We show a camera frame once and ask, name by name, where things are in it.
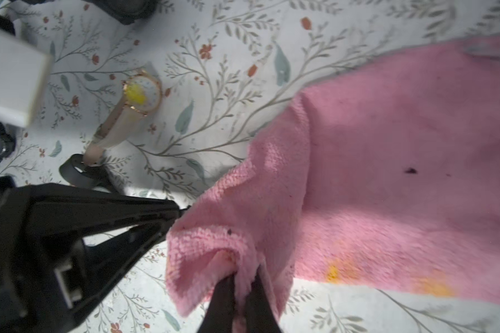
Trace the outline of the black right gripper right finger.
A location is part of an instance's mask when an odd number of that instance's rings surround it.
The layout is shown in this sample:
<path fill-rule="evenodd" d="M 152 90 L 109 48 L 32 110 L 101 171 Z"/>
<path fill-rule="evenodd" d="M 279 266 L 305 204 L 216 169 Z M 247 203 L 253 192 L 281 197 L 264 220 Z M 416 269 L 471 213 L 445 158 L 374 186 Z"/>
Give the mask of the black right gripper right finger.
<path fill-rule="evenodd" d="M 281 333 L 272 309 L 269 305 L 263 282 L 256 273 L 244 306 L 247 333 Z"/>

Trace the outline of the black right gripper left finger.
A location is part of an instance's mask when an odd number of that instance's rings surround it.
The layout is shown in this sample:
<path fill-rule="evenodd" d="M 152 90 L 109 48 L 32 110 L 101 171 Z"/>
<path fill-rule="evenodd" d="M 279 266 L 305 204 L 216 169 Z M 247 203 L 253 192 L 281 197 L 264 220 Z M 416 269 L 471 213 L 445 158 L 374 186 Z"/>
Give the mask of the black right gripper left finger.
<path fill-rule="evenodd" d="M 215 285 L 198 333 L 232 333 L 236 313 L 234 276 L 227 276 Z"/>

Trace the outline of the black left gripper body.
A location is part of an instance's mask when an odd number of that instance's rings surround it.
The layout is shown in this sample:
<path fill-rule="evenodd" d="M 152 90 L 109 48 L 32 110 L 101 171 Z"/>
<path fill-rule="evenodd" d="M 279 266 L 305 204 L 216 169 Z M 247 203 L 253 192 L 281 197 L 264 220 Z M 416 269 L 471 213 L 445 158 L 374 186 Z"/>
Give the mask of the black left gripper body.
<path fill-rule="evenodd" d="M 0 332 L 69 332 L 163 241 L 173 201 L 0 177 Z"/>

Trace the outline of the green dial watch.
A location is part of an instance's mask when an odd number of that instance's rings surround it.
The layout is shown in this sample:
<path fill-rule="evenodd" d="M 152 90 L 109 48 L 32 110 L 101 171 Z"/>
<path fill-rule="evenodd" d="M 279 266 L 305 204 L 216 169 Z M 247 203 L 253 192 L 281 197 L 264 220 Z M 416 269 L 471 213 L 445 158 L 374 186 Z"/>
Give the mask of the green dial watch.
<path fill-rule="evenodd" d="M 104 191 L 105 193 L 120 194 L 121 191 L 114 186 L 110 174 L 104 166 L 86 166 L 82 154 L 74 154 L 60 167 L 61 177 L 72 186 Z"/>

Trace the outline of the pink cloth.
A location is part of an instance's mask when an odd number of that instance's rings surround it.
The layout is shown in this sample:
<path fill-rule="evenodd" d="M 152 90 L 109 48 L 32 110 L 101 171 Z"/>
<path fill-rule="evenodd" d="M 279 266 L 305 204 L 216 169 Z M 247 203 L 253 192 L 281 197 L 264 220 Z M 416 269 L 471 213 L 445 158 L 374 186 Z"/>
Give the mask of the pink cloth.
<path fill-rule="evenodd" d="M 300 91 L 167 236 L 189 315 L 260 274 L 500 304 L 500 35 L 405 49 Z"/>

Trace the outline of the beige strap watch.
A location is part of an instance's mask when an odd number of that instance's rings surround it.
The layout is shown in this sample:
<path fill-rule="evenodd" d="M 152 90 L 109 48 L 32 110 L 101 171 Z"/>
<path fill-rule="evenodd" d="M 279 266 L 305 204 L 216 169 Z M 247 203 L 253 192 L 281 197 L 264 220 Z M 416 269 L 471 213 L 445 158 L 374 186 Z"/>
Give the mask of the beige strap watch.
<path fill-rule="evenodd" d="M 161 82 L 144 70 L 125 80 L 121 99 L 83 154 L 84 165 L 99 165 L 105 151 L 126 141 L 144 118 L 159 109 L 162 98 Z"/>

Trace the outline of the black strap wristwatch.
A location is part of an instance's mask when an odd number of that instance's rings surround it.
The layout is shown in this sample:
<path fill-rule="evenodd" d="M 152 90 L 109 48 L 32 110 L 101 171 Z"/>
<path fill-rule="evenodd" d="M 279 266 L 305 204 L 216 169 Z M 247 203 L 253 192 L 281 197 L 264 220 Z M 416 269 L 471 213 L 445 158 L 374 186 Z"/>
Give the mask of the black strap wristwatch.
<path fill-rule="evenodd" d="M 156 0 L 88 0 L 123 25 L 150 18 L 157 9 Z"/>

